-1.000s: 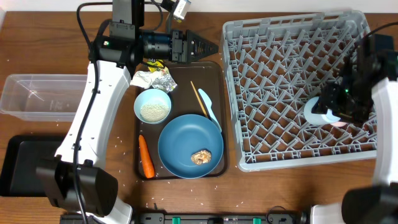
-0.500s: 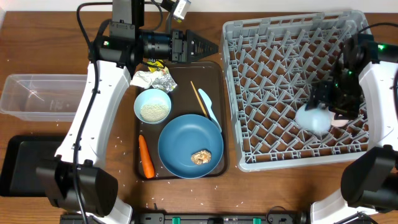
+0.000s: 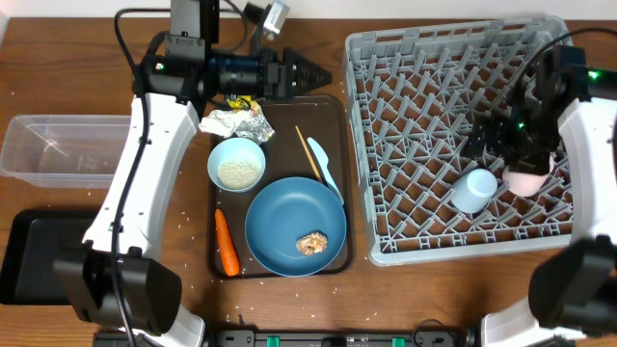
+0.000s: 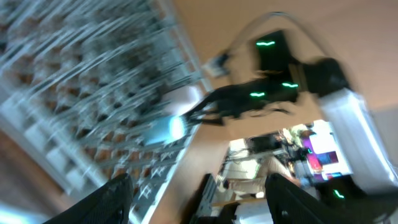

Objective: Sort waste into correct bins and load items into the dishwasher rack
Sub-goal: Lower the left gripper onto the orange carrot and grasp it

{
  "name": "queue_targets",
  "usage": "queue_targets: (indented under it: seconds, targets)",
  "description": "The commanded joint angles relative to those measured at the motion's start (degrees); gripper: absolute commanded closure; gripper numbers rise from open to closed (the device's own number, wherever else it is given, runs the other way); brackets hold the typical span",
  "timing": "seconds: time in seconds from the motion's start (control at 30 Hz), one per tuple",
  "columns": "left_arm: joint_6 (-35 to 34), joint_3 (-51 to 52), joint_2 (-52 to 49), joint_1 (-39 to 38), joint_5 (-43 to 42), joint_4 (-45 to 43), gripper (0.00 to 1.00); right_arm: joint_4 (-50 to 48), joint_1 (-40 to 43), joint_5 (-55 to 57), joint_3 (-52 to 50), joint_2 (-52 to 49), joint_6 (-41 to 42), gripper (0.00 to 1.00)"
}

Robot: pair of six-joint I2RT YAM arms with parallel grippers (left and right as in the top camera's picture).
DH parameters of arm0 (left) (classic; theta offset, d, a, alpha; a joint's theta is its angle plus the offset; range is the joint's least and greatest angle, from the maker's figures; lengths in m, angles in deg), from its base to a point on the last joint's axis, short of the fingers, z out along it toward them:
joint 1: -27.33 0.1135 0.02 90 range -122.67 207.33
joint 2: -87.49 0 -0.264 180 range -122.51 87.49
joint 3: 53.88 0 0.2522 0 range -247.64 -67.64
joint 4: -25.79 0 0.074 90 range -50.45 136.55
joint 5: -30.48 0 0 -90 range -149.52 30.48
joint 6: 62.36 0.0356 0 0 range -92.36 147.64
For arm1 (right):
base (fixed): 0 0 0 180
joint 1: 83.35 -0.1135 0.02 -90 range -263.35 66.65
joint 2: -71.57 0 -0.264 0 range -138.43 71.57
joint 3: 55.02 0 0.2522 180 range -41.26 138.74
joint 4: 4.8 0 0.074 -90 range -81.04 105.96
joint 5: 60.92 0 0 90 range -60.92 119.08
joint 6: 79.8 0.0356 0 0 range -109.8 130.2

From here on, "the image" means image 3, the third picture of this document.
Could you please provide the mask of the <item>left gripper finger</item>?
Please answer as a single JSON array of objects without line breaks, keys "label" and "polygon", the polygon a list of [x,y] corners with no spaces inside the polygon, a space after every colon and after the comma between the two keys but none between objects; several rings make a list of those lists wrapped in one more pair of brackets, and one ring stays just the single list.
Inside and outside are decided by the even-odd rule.
[{"label": "left gripper finger", "polygon": [[286,47],[282,52],[282,80],[284,82],[331,82],[332,74],[310,61],[297,50]]},{"label": "left gripper finger", "polygon": [[294,95],[301,96],[313,92],[319,88],[328,86],[331,84],[330,79],[318,79],[318,80],[308,80],[301,79],[297,80],[294,85]]}]

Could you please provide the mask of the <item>pink plastic cup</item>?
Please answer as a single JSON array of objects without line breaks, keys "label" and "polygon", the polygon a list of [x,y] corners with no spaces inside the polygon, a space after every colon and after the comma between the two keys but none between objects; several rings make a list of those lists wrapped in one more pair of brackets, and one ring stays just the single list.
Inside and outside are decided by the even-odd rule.
[{"label": "pink plastic cup", "polygon": [[521,197],[535,195],[545,184],[555,166],[554,155],[549,155],[549,172],[543,175],[536,173],[524,173],[511,168],[518,157],[513,154],[506,159],[506,167],[502,172],[502,182],[508,186],[508,190]]}]

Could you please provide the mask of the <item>light blue plastic cup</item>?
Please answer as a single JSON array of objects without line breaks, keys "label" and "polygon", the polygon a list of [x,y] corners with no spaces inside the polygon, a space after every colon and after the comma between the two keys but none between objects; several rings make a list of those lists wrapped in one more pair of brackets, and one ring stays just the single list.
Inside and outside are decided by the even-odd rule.
[{"label": "light blue plastic cup", "polygon": [[475,169],[452,186],[451,202],[464,213],[477,213],[490,201],[497,189],[496,177],[488,170]]}]

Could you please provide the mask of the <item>dark blue plate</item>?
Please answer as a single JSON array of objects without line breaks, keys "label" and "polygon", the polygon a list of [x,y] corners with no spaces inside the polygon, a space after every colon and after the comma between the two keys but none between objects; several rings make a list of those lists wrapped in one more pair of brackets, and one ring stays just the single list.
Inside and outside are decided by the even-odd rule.
[{"label": "dark blue plate", "polygon": [[[304,255],[297,242],[318,232],[327,238],[324,252]],[[245,219],[245,237],[254,259],[284,277],[305,277],[328,267],[346,241],[347,219],[338,198],[325,185],[306,177],[287,177],[263,188]]]}]

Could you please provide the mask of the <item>brown food scrap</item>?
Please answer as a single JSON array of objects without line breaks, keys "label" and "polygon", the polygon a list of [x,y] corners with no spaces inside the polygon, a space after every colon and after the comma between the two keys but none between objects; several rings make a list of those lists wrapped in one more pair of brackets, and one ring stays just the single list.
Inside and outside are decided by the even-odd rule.
[{"label": "brown food scrap", "polygon": [[328,248],[328,237],[319,231],[301,237],[296,242],[297,250],[305,256],[321,254]]}]

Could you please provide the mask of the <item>orange carrot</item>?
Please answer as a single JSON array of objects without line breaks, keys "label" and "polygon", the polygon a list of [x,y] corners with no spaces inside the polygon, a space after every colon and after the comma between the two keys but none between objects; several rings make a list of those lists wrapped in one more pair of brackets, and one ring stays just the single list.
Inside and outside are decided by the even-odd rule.
[{"label": "orange carrot", "polygon": [[219,254],[227,276],[234,277],[240,273],[240,261],[229,232],[228,222],[222,209],[215,211],[215,224]]}]

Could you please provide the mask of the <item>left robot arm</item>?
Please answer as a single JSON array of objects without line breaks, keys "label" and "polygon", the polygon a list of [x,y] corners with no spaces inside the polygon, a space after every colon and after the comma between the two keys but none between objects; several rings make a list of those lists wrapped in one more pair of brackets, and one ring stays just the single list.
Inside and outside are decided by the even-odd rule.
[{"label": "left robot arm", "polygon": [[53,269],[76,315],[117,328],[119,346],[200,346],[205,324],[181,303],[180,277],[160,263],[163,227],[179,165],[206,106],[219,95],[288,99],[332,75],[292,49],[261,46],[288,8],[275,1],[240,10],[255,28],[250,52],[221,50],[216,1],[174,0],[133,75],[130,129],[110,189],[82,243],[59,251]]}]

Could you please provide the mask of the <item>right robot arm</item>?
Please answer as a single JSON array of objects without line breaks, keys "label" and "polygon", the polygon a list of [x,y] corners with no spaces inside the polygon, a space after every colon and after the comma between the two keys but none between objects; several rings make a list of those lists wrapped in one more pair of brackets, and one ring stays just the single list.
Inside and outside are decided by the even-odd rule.
[{"label": "right robot arm", "polygon": [[569,45],[544,48],[531,63],[536,104],[515,85],[510,115],[478,120],[461,153],[491,149],[508,172],[544,176],[564,146],[571,241],[534,271],[526,298],[482,319],[474,346],[572,345],[616,331],[616,73],[588,66]]}]

